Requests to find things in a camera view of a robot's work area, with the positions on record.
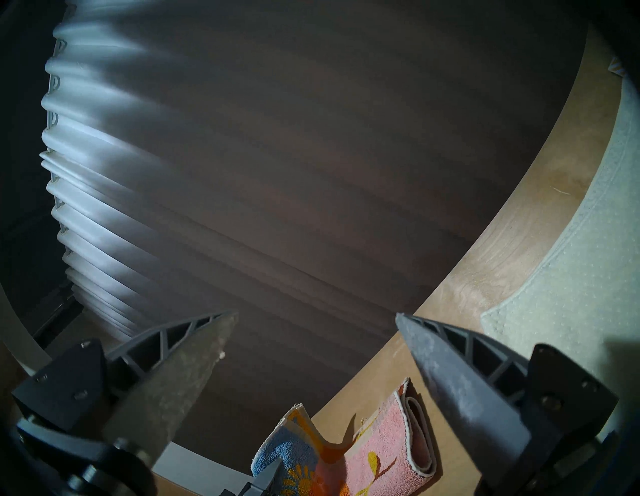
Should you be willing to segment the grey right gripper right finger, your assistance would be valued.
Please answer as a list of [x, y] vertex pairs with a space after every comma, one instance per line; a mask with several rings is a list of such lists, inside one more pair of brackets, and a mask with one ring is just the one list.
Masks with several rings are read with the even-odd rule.
[[552, 493], [592, 457], [581, 451], [617, 395], [550, 344], [530, 358], [482, 333], [397, 313], [429, 394], [481, 474], [476, 493]]

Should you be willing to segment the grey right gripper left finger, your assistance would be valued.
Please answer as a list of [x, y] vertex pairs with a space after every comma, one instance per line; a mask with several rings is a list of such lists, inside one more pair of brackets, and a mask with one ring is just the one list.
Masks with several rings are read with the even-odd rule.
[[11, 495], [157, 495], [152, 467], [221, 360], [237, 311], [85, 338], [11, 392]]

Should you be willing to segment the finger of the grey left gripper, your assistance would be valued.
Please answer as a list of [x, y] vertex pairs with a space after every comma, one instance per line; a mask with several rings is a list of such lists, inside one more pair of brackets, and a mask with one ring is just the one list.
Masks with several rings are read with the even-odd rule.
[[283, 460], [277, 458], [256, 475], [253, 481], [249, 483], [249, 495], [275, 495], [272, 488], [282, 463]]

